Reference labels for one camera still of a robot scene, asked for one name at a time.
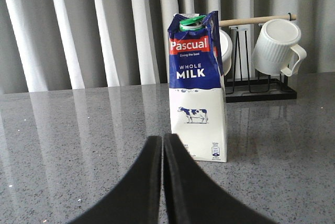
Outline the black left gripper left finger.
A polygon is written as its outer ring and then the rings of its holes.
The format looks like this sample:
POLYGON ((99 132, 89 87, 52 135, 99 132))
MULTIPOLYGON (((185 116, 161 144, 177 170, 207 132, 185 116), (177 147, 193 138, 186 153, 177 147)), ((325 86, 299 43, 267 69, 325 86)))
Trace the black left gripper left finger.
POLYGON ((123 179, 95 206, 71 223, 157 223, 162 138, 149 136, 123 179))

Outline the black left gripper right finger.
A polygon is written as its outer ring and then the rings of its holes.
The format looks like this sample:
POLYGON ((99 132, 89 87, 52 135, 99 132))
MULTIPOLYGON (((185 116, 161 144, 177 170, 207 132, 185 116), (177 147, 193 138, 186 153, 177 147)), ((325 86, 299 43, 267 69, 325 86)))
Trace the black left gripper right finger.
POLYGON ((207 176, 178 135, 166 134, 163 144, 169 223, 273 223, 233 198, 207 176))

